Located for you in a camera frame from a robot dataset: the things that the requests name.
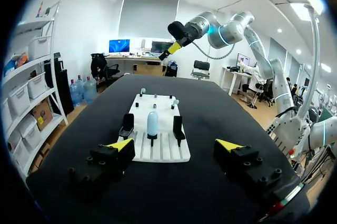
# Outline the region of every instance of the person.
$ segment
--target person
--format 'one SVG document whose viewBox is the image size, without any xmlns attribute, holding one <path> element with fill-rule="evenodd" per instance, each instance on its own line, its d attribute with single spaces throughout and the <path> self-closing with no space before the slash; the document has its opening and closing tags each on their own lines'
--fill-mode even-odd
<svg viewBox="0 0 337 224">
<path fill-rule="evenodd" d="M 255 67 L 251 67 L 242 63 L 241 60 L 238 60 L 238 62 L 241 71 L 244 71 L 245 73 L 249 73 L 252 75 L 250 84 L 242 85 L 244 97 L 240 98 L 240 100 L 242 100 L 243 102 L 249 103 L 252 98 L 249 97 L 249 95 L 247 94 L 248 89 L 257 92 L 259 91 L 259 89 L 256 87 L 256 85 L 257 84 L 264 85 L 266 83 L 266 80 L 262 78 L 259 66 L 257 64 L 255 65 Z"/>
<path fill-rule="evenodd" d="M 291 90 L 291 82 L 290 82 L 290 77 L 286 78 L 286 81 L 288 82 L 288 85 L 289 85 L 289 89 Z"/>
</svg>

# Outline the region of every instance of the ceiling light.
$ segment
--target ceiling light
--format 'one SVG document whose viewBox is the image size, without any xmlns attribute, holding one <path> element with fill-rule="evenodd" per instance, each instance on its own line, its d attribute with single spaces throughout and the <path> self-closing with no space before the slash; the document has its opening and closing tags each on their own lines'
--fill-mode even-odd
<svg viewBox="0 0 337 224">
<path fill-rule="evenodd" d="M 304 3 L 291 3 L 290 6 L 301 20 L 310 21 L 309 11 L 304 7 Z"/>
<path fill-rule="evenodd" d="M 320 15 L 324 11 L 323 0 L 308 0 L 311 6 L 315 9 L 316 13 Z"/>
<path fill-rule="evenodd" d="M 325 70 L 326 72 L 330 73 L 331 72 L 331 68 L 329 66 L 327 66 L 326 64 L 321 63 L 322 69 Z"/>
</svg>

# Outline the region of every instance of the pipe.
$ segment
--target pipe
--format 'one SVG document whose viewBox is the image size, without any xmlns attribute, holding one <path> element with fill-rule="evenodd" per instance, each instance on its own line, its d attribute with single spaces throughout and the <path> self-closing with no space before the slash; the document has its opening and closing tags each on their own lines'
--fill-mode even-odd
<svg viewBox="0 0 337 224">
<path fill-rule="evenodd" d="M 311 27 L 312 27 L 312 36 L 313 36 L 313 52 L 314 52 L 314 57 L 312 59 L 312 81 L 309 85 L 308 88 L 308 95 L 306 96 L 306 99 L 303 103 L 303 105 L 300 107 L 298 116 L 303 119 L 306 112 L 309 109 L 310 102 L 312 101 L 316 84 L 317 84 L 317 79 L 318 79 L 318 73 L 319 73 L 319 62 L 321 58 L 321 47 L 320 47 L 320 34 L 318 31 L 318 24 L 316 22 L 316 14 L 312 6 L 310 5 L 305 5 L 308 9 L 310 19 L 311 19 Z"/>
</svg>

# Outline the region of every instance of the table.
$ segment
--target table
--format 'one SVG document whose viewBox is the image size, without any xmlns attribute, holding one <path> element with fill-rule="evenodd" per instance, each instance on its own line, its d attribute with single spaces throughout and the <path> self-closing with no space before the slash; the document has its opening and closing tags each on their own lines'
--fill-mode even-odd
<svg viewBox="0 0 337 224">
<path fill-rule="evenodd" d="M 123 116 L 141 88 L 147 94 L 174 95 L 180 100 L 190 161 L 132 162 L 122 180 L 111 184 L 100 201 L 85 204 L 71 198 L 64 190 L 67 169 L 82 164 L 97 144 L 117 141 Z M 251 223 L 259 208 L 216 164 L 216 138 L 250 144 L 271 166 L 281 168 L 284 178 L 295 174 L 261 126 L 217 84 L 126 75 L 78 115 L 26 182 L 54 223 Z M 309 210 L 305 193 L 300 205 Z"/>
<path fill-rule="evenodd" d="M 231 83 L 231 87 L 230 87 L 230 90 L 228 92 L 229 96 L 232 95 L 232 92 L 233 92 L 233 89 L 234 89 L 234 85 L 235 85 L 235 81 L 236 81 L 236 78 L 239 76 L 239 77 L 247 77 L 247 78 L 251 78 L 252 76 L 249 75 L 249 74 L 246 74 L 246 73 L 238 73 L 238 72 L 230 72 L 229 69 L 227 69 L 226 67 L 222 67 L 224 69 L 223 71 L 223 75 L 222 75 L 222 78 L 221 78 L 221 83 L 220 83 L 220 87 L 223 88 L 223 82 L 225 80 L 225 74 L 226 72 L 229 72 L 231 74 L 233 74 L 233 80 L 232 80 L 232 83 Z"/>
<path fill-rule="evenodd" d="M 108 55 L 105 59 L 124 60 L 124 61 L 136 61 L 136 62 L 158 62 L 163 65 L 163 62 L 158 57 L 149 56 L 121 56 L 121 55 Z"/>
</svg>

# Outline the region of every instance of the white storage bin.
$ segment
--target white storage bin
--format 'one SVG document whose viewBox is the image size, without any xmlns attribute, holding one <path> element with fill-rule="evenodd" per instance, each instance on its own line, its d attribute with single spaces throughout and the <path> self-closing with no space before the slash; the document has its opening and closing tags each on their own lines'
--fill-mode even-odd
<svg viewBox="0 0 337 224">
<path fill-rule="evenodd" d="M 19 163 L 21 168 L 25 168 L 27 161 L 29 159 L 29 152 L 26 149 L 25 145 L 22 141 L 19 142 L 18 146 L 16 147 L 13 156 L 15 160 Z"/>
<path fill-rule="evenodd" d="M 17 126 L 22 138 L 35 149 L 36 146 L 41 142 L 41 133 L 37 127 L 36 119 L 28 114 L 23 118 L 23 120 Z"/>
<path fill-rule="evenodd" d="M 52 36 L 40 36 L 32 39 L 28 45 L 29 61 L 49 55 L 51 53 L 51 41 Z"/>
<path fill-rule="evenodd" d="M 21 140 L 22 137 L 20 133 L 16 130 L 13 131 L 13 133 L 11 134 L 11 136 L 7 141 L 8 150 L 13 153 L 15 151 L 16 146 L 21 142 Z"/>
<path fill-rule="evenodd" d="M 31 105 L 27 85 L 28 83 L 15 87 L 9 93 L 10 104 L 17 116 L 20 116 Z"/>
<path fill-rule="evenodd" d="M 1 115 L 4 131 L 7 132 L 13 122 L 11 112 L 9 112 L 8 98 L 6 98 L 4 102 L 2 102 Z"/>
<path fill-rule="evenodd" d="M 36 77 L 28 80 L 28 94 L 31 99 L 35 99 L 46 91 L 45 73 L 41 73 Z"/>
</svg>

